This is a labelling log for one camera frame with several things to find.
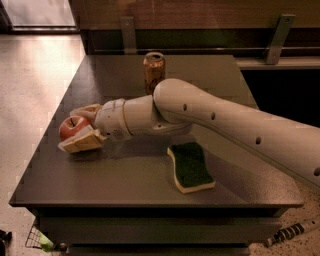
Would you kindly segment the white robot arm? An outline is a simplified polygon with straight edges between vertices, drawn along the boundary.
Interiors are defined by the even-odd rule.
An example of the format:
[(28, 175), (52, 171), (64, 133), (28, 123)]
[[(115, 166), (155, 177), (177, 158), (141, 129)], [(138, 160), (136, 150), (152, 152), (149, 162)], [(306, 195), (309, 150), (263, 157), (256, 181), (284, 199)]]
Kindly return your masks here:
[(70, 113), (58, 147), (97, 149), (108, 139), (173, 135), (198, 124), (226, 137), (305, 183), (320, 187), (320, 129), (215, 97), (179, 79), (160, 82), (151, 95), (93, 104)]

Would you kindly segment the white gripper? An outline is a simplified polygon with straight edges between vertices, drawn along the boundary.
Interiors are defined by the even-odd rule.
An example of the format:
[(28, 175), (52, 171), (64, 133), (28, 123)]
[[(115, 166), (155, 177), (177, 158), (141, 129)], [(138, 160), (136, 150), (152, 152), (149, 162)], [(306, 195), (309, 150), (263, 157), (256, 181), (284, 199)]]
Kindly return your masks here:
[(90, 121), (95, 120), (95, 126), (104, 136), (98, 129), (84, 129), (60, 142), (58, 148), (67, 153), (77, 153), (101, 148), (107, 138), (111, 140), (130, 139), (131, 134), (124, 117), (124, 104), (124, 99), (117, 99), (105, 103), (102, 107), (100, 104), (91, 104), (72, 110), (71, 116), (85, 117)]

